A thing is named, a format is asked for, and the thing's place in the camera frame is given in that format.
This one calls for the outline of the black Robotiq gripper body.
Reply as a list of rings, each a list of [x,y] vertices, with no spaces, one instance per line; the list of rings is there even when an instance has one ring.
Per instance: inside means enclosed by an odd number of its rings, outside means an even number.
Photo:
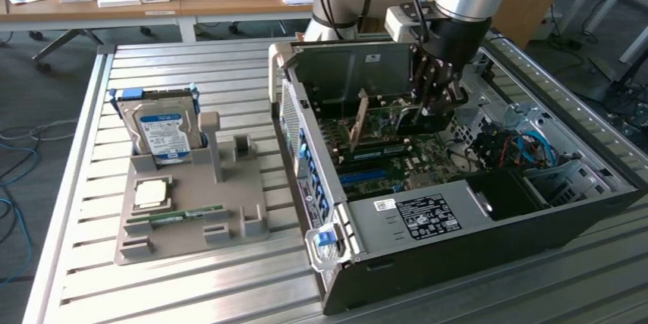
[[[454,72],[462,72],[466,64],[477,55],[493,18],[473,22],[455,18],[438,18],[430,21],[429,38],[423,50],[434,58],[453,65]]]

